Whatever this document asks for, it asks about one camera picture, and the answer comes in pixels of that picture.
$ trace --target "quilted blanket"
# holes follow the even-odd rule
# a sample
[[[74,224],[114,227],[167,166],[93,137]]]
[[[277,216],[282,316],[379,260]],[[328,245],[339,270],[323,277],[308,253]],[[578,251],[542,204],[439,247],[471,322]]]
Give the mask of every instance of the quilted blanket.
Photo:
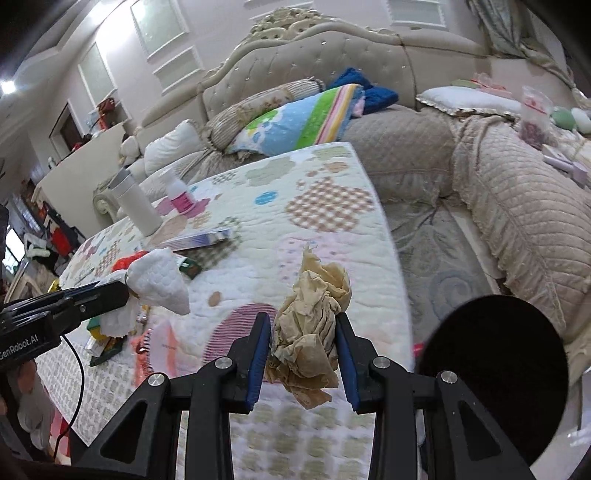
[[[453,189],[507,272],[507,286],[569,344],[577,380],[591,347],[591,195],[545,164],[502,118],[450,123]]]
[[[347,269],[352,285],[347,314],[357,335],[369,338],[381,355],[412,368],[400,264],[379,200],[349,144],[318,145],[261,160],[202,180],[191,190],[198,204],[185,215],[173,212],[167,199],[158,202],[164,224],[150,238],[142,238],[123,219],[88,239],[61,276],[61,285],[101,278],[118,258],[147,244],[231,226],[227,244],[191,253],[204,267],[193,281],[187,280],[191,313],[181,317],[162,308],[150,311],[149,327],[171,325],[186,371],[191,359],[198,368],[227,353],[235,338],[248,334],[257,312],[273,317],[290,293],[302,249],[310,243],[322,261],[334,260]],[[87,336],[83,327],[69,334],[85,365]],[[39,357],[38,371],[69,420],[80,386],[69,348],[60,345]],[[85,374],[74,429],[90,443],[135,388],[132,347],[103,365],[86,366]],[[254,411],[230,420],[236,478],[367,478],[374,417],[352,411],[342,383],[330,393],[331,403],[306,411],[281,384],[263,383]],[[186,418],[184,422],[178,478],[185,455]]]
[[[359,156],[380,200],[435,205],[452,192],[449,126],[428,112],[394,105],[353,119],[343,135]]]

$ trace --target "crumpled tissue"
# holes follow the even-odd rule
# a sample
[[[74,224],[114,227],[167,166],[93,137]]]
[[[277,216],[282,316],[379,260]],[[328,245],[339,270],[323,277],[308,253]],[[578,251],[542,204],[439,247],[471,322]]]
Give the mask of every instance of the crumpled tissue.
[[[98,285],[121,281],[131,295],[124,307],[100,316],[100,332],[110,337],[123,337],[135,326],[141,305],[162,306],[179,315],[190,313],[189,291],[178,270],[172,251],[157,248],[135,260],[127,270],[117,270]]]
[[[304,248],[300,275],[277,313],[265,375],[305,408],[330,401],[322,388],[337,388],[335,316],[351,300],[349,275],[338,263],[326,265]]]

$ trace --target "ceiling light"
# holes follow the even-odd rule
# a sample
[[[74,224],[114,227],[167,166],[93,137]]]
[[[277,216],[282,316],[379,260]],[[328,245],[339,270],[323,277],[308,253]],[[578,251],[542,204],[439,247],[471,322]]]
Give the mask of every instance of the ceiling light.
[[[12,80],[9,80],[7,82],[1,82],[0,86],[2,87],[2,93],[4,93],[5,95],[10,95],[11,93],[17,91],[17,86],[14,85],[14,82]]]
[[[98,2],[88,14],[92,20],[102,22],[111,13],[111,9],[105,4]]]

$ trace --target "crumpled brown paper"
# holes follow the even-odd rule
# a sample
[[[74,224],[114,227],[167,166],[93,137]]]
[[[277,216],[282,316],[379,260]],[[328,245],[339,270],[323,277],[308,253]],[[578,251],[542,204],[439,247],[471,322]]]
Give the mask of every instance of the crumpled brown paper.
[[[300,275],[275,318],[267,379],[280,381],[305,408],[330,401],[322,388],[337,388],[335,316],[351,301],[349,275],[335,262],[321,265],[304,248]]]

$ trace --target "pink label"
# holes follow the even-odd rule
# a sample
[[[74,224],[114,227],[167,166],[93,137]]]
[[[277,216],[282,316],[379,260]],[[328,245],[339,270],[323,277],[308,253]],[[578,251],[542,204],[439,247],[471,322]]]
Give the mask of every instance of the pink label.
[[[191,200],[191,197],[185,192],[176,197],[174,200],[170,200],[174,207],[178,210],[179,213],[184,213],[195,205],[194,201]]]

